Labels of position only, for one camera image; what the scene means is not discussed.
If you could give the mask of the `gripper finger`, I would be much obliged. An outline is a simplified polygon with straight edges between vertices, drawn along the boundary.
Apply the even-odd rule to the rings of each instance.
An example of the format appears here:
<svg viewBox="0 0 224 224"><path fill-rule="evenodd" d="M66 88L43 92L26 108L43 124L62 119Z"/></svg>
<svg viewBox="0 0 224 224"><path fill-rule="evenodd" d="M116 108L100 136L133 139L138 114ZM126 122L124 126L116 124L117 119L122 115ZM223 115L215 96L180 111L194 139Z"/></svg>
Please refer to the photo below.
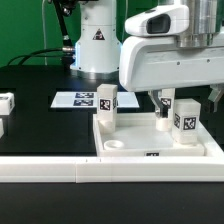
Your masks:
<svg viewBox="0 0 224 224"><path fill-rule="evenodd" d="M205 110L209 113L215 113L218 110L218 103L224 95L224 83L212 84L211 92L206 100Z"/></svg>
<svg viewBox="0 0 224 224"><path fill-rule="evenodd" d="M167 118L168 117L168 107L164 105L159 96L161 95L161 90L150 90L148 92L151 101L155 106L155 114L157 118Z"/></svg>

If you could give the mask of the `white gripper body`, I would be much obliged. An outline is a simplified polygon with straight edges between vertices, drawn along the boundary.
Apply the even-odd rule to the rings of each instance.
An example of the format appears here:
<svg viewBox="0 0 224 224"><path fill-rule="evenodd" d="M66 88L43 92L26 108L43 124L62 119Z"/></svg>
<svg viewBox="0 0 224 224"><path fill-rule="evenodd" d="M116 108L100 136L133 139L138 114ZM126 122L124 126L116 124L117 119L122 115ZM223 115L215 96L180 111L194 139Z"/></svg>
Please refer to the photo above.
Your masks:
<svg viewBox="0 0 224 224"><path fill-rule="evenodd" d="M178 48L173 36L125 40L119 81L141 92L224 83L224 33L206 48Z"/></svg>

